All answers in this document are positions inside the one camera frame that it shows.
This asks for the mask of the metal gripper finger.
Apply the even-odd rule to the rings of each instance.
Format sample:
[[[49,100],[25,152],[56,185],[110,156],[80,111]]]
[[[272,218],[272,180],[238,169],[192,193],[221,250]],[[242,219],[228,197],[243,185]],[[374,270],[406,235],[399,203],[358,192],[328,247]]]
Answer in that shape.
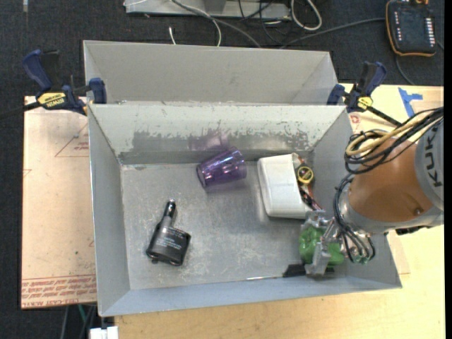
[[[328,250],[328,245],[324,242],[318,242],[314,249],[312,262],[304,265],[306,275],[310,277],[324,276],[330,259],[331,254]]]
[[[324,210],[312,210],[307,213],[304,226],[327,227],[330,221]]]

